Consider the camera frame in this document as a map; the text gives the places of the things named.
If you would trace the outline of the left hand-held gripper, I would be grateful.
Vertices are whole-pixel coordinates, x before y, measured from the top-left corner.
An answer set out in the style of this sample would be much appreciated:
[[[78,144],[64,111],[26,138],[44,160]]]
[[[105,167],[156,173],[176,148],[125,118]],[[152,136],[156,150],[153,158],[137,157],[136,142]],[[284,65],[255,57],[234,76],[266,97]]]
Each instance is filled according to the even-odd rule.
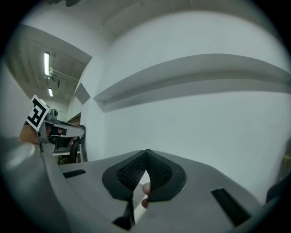
[[[25,141],[37,145],[41,153],[67,148],[69,138],[85,135],[85,126],[59,121],[57,110],[50,108],[39,96],[33,95],[31,102],[33,108],[25,121]]]

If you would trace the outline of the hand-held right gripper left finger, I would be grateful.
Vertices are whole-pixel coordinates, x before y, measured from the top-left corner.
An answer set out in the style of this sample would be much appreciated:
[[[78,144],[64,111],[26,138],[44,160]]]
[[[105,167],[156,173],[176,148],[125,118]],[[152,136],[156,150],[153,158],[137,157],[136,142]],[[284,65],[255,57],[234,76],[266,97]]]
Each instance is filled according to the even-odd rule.
[[[68,218],[71,233],[126,233],[114,224],[123,216],[127,202],[114,199],[102,182],[104,171],[133,156],[132,151],[91,162],[57,165],[43,155],[46,172],[57,200]]]

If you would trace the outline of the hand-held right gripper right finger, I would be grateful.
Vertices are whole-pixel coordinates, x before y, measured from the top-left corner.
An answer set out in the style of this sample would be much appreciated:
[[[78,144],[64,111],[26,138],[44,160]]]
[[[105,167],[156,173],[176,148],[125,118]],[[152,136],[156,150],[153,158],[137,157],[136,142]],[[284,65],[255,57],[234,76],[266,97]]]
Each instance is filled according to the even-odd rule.
[[[179,164],[186,173],[183,189],[171,200],[150,202],[134,226],[135,233],[226,233],[234,225],[211,191],[224,188],[250,215],[262,204],[248,190],[207,164],[165,152],[157,154]]]

